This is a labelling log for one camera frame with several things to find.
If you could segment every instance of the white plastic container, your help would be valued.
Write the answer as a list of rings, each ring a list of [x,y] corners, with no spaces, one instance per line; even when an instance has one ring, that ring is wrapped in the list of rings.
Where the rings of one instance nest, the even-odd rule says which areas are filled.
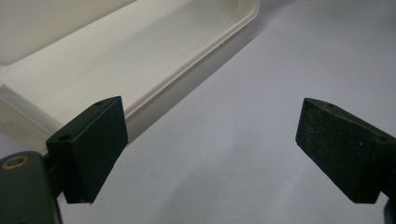
[[[0,131],[44,148],[86,107],[116,95],[130,120],[251,21],[259,3],[140,0],[0,66]]]

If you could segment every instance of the screw hole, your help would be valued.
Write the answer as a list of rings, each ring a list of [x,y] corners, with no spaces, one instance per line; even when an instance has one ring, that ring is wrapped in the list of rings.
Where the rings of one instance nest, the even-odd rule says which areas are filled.
[[[70,135],[70,134],[65,134],[65,135],[62,135],[61,137],[59,137],[59,140],[60,140],[60,141],[67,141],[67,140],[69,140],[71,137],[72,137],[72,135]]]
[[[9,159],[8,161],[4,162],[2,168],[5,170],[12,170],[23,166],[29,161],[29,157],[27,156],[19,156]]]

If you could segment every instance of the black plastic part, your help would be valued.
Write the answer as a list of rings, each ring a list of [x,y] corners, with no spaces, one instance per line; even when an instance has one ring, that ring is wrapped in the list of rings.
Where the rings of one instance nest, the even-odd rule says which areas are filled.
[[[47,140],[68,203],[93,203],[128,142],[120,97],[100,101]]]
[[[385,224],[396,223],[396,204],[393,200],[389,200],[384,208]]]
[[[0,223],[62,223],[42,157],[21,152],[0,160]]]
[[[62,193],[64,187],[64,180],[62,179],[60,166],[50,158],[49,153],[47,153],[43,159],[52,196],[53,198],[57,198]]]
[[[338,106],[304,99],[297,145],[354,203],[394,197],[396,139]]]

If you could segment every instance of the white surface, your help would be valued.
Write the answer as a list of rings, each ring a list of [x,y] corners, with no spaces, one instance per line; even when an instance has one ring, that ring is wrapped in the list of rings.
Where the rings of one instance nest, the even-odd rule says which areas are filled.
[[[394,1],[299,1],[129,145],[64,223],[383,223],[296,146],[305,97],[396,135]]]
[[[0,64],[11,64],[135,0],[0,1]]]
[[[129,118],[251,21],[258,7],[258,0],[137,1],[4,67],[0,81],[48,115],[46,122],[27,118],[47,130],[115,95]]]

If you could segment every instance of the white tabletop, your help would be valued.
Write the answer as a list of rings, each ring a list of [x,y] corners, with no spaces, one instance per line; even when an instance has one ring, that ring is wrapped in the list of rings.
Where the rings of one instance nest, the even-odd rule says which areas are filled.
[[[383,223],[386,196],[352,203],[294,137],[305,97],[396,136],[396,2],[283,2],[125,148],[94,204],[61,200],[65,224]]]

